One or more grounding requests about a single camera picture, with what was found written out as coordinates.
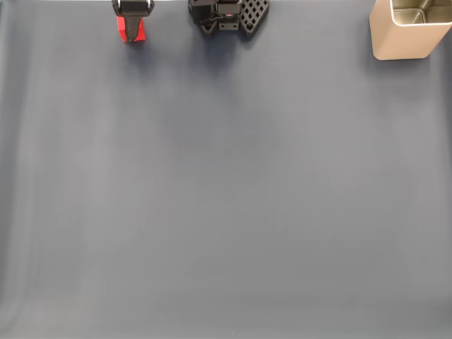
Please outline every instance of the metal container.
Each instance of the metal container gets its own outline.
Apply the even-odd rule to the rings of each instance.
[[[374,56],[425,58],[451,26],[451,0],[376,0],[370,15]]]

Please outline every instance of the gray fabric surface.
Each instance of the gray fabric surface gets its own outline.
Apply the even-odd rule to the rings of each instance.
[[[371,5],[10,8],[1,336],[451,338],[452,41],[377,61]]]

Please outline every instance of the red block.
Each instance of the red block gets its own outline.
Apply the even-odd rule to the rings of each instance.
[[[122,16],[117,17],[118,20],[118,31],[119,35],[121,35],[122,41],[127,42],[126,35],[126,21]],[[144,32],[144,22],[143,19],[140,20],[140,25],[138,27],[138,35],[136,36],[135,41],[142,41],[146,39],[146,34]]]

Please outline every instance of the black mount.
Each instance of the black mount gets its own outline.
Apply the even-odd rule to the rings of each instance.
[[[252,37],[267,16],[269,0],[189,0],[189,12],[201,31],[240,30]]]

